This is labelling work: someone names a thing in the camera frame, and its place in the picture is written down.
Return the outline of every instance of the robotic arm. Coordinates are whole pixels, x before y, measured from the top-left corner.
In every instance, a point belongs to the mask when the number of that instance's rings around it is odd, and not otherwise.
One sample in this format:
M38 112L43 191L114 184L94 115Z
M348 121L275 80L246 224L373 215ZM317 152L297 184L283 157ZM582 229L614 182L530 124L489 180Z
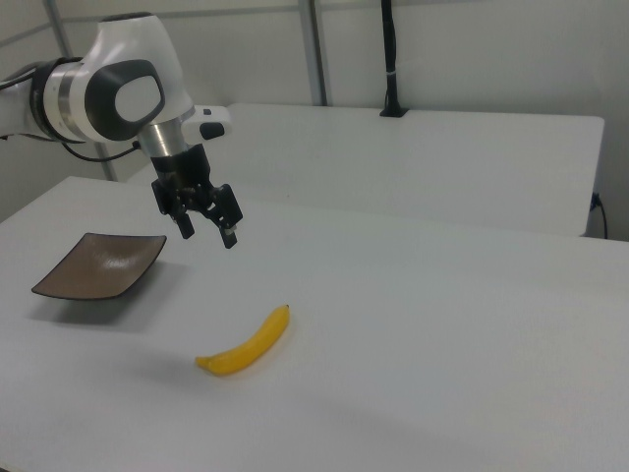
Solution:
M25 66L0 83L0 137L29 135L61 143L137 139L157 172L159 210L188 239L187 210L236 244L243 217L229 185L214 187L202 143L230 131L223 107L195 106L163 24L150 13L103 19L83 59Z

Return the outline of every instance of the white table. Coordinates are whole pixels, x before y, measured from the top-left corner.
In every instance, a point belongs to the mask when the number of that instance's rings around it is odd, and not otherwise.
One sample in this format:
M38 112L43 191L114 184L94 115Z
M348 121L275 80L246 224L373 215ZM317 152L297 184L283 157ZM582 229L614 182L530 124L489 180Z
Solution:
M601 118L236 104L206 145L237 196L485 227L586 231ZM148 185L149 165L129 182Z
M183 241L149 187L101 181L66 180L0 224L0 461L26 472L626 468L629 246L241 204L229 251L201 218ZM169 239L119 300L31 294L87 231ZM283 303L291 325L251 368L218 379L195 367Z

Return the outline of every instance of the white wall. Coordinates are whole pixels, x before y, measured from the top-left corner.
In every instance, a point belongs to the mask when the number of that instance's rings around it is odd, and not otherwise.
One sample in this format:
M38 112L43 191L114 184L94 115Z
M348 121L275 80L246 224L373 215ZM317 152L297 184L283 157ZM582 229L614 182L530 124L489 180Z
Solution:
M4 0L0 15L0 77L26 63L61 54L39 0ZM56 144L23 137L0 141L0 221L70 175L103 178L99 164L70 156Z
M394 5L404 105L604 118L596 189L610 236L629 240L629 1ZM379 2L321 0L319 21L328 100L381 107L386 83ZM589 227L601 234L598 212Z
M311 65L298 0L82 2L58 0L73 53L85 55L106 15L148 10L171 36L197 104L313 104ZM108 147L110 152L128 144ZM147 164L137 152L115 161L119 180Z

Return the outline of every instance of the brown plate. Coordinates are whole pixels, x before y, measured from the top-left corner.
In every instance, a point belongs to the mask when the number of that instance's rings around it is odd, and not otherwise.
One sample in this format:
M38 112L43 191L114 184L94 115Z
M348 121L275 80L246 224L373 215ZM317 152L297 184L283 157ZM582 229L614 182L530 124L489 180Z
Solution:
M166 236L86 233L32 292L68 300L104 300L129 290L153 265Z

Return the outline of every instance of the yellow banana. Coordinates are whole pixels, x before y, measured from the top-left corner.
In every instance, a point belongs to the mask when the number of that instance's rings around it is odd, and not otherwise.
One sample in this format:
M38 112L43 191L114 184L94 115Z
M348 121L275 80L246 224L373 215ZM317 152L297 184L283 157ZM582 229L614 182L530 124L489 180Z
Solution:
M227 376L241 371L252 364L271 347L284 332L290 320L288 305L276 308L266 318L259 330L247 341L229 351L210 357L198 357L196 364L216 376Z

